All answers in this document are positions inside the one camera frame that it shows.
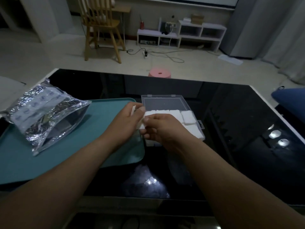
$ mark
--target metallic packaging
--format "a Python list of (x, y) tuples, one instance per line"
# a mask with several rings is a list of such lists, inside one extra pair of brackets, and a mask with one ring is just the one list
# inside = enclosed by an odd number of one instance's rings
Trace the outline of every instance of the metallic packaging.
[(75, 129), (90, 103), (73, 98), (46, 79), (0, 114), (15, 124), (36, 156)]

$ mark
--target wooden chair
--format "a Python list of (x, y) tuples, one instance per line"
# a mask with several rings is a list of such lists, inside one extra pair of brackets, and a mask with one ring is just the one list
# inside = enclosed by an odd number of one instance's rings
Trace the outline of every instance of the wooden chair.
[[(86, 44), (85, 44), (85, 61), (88, 60), (90, 44), (94, 42), (95, 48), (98, 47), (97, 32), (98, 28), (104, 28), (109, 31), (113, 47), (116, 52), (116, 57), (119, 63), (121, 62), (119, 50), (114, 39), (113, 30), (119, 38), (118, 45), (121, 45), (125, 50), (124, 42), (121, 38), (117, 26), (119, 20), (112, 19), (111, 0), (78, 0), (81, 8), (82, 23), (87, 27)], [(93, 38), (90, 40), (90, 27), (93, 27)]]

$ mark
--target pink round object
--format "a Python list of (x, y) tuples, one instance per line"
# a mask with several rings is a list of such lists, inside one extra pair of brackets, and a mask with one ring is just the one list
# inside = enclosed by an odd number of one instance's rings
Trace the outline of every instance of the pink round object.
[(150, 70), (149, 77), (171, 78), (171, 72), (162, 68), (153, 68)]

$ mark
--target teal tray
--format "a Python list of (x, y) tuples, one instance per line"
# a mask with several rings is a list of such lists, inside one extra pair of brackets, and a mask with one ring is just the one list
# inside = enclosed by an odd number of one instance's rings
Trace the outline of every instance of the teal tray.
[[(93, 100), (74, 131), (36, 157), (24, 136), (10, 125), (0, 138), (0, 184), (30, 180), (52, 169), (99, 137), (130, 101), (135, 102), (132, 98)], [(144, 143), (137, 131), (101, 167), (136, 163), (144, 154)]]

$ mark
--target black glass table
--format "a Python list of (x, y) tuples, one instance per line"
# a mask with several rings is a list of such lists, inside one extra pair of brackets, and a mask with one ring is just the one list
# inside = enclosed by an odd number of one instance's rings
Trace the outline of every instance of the black glass table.
[[(50, 82), (82, 100), (129, 97), (141, 102), (141, 95), (182, 95), (202, 121), (208, 146), (285, 203), (305, 205), (302, 137), (250, 86), (64, 69)], [(1, 133), (8, 124), (0, 123)], [(186, 167), (163, 147), (145, 146), (140, 162), (100, 169), (84, 195), (163, 199), (160, 214), (170, 209), (171, 215), (212, 215)]]

